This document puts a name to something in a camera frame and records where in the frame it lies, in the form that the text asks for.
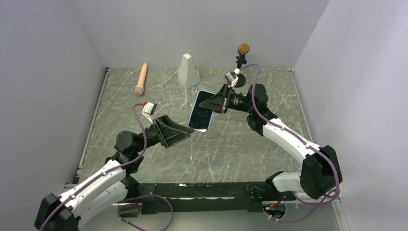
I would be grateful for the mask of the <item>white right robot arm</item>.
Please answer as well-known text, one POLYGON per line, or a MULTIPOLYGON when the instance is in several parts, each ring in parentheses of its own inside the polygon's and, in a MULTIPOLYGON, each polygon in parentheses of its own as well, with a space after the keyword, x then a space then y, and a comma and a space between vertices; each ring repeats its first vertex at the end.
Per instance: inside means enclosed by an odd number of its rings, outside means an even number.
POLYGON ((334 148, 320 146, 300 136, 269 110, 267 102, 268 95, 262 84, 251 85, 246 95, 224 84, 218 93, 204 99, 198 107, 218 114, 229 109, 247 113, 251 130, 275 142, 300 164, 301 169, 297 172, 280 171, 266 179, 265 192, 269 199, 277 200, 286 192, 305 193, 312 199, 329 195, 331 191, 339 195, 343 177, 334 148))

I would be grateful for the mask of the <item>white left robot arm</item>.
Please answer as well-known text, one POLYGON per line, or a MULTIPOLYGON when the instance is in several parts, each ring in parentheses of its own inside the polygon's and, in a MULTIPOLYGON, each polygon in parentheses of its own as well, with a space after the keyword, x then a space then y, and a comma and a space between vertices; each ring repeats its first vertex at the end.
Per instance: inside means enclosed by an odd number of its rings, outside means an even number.
POLYGON ((77 231, 111 204, 134 201, 140 191, 132 174, 138 171, 146 149, 156 144, 171 147, 189 138, 193 132, 167 115, 155 118, 140 134, 120 132, 115 155, 107 158, 100 170, 59 196, 50 193, 43 198, 35 228, 39 231, 77 231))

